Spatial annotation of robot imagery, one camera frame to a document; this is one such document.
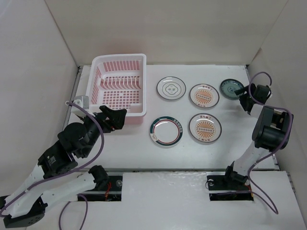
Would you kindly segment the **dark teal patterned plate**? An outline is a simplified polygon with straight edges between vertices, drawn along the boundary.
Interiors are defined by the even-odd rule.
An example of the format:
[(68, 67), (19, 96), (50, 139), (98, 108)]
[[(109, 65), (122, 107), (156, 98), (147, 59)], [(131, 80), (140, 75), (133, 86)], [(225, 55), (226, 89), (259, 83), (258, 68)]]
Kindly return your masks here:
[(239, 95), (236, 95), (235, 91), (243, 88), (243, 84), (235, 79), (226, 79), (220, 84), (220, 91), (222, 95), (229, 100), (238, 100)]

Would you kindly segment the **white plate with flower emblem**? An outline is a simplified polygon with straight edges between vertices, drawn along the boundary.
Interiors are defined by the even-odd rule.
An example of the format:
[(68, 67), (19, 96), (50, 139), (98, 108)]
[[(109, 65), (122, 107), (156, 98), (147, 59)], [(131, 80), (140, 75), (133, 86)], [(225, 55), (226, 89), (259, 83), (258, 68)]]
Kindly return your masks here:
[(174, 76), (162, 78), (156, 86), (158, 94), (162, 98), (171, 101), (182, 98), (186, 93), (186, 89), (184, 81)]

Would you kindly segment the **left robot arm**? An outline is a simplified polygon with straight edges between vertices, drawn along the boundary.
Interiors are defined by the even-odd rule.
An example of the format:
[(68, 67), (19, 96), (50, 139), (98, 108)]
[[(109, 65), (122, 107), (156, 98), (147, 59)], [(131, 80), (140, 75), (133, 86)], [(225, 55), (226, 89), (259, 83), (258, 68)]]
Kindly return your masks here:
[(81, 196), (87, 190), (109, 188), (107, 172), (101, 165), (95, 165), (66, 185), (46, 189), (47, 183), (76, 173), (94, 162), (103, 150), (103, 143), (96, 156), (86, 164), (79, 166), (76, 158), (87, 158), (105, 133), (122, 129), (127, 114), (126, 109), (112, 110), (105, 105), (93, 115), (78, 105), (75, 108), (81, 111), (81, 121), (67, 125), (58, 133), (58, 140), (40, 156), (23, 184), (11, 195), (0, 198), (0, 216), (5, 228), (26, 228), (40, 221), (46, 211), (65, 199)]

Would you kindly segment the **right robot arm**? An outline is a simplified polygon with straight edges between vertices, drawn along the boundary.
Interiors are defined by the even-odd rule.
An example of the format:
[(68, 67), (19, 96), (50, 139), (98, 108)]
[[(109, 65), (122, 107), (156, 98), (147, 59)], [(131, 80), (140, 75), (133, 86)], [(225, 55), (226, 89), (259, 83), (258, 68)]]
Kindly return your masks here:
[(265, 103), (272, 92), (269, 86), (246, 86), (234, 91), (244, 111), (257, 119), (252, 132), (252, 142), (245, 153), (233, 161), (222, 176), (223, 186), (232, 189), (248, 180), (248, 172), (262, 158), (286, 147), (292, 129), (294, 115), (282, 108)]

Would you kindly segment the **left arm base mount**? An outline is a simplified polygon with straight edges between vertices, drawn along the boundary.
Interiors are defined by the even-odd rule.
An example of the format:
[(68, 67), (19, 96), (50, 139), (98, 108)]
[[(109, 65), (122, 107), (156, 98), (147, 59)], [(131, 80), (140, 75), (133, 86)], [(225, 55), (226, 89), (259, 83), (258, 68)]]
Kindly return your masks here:
[(82, 193), (87, 201), (118, 202), (122, 198), (123, 175), (110, 175), (103, 188), (94, 188)]

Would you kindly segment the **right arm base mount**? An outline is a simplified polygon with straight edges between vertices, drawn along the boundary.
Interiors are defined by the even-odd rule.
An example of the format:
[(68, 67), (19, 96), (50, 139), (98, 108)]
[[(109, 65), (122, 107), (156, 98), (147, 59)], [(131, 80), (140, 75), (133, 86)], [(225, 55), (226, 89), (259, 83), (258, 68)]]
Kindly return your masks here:
[(209, 190), (210, 201), (254, 201), (249, 185), (227, 181), (221, 174), (207, 174), (205, 186)]

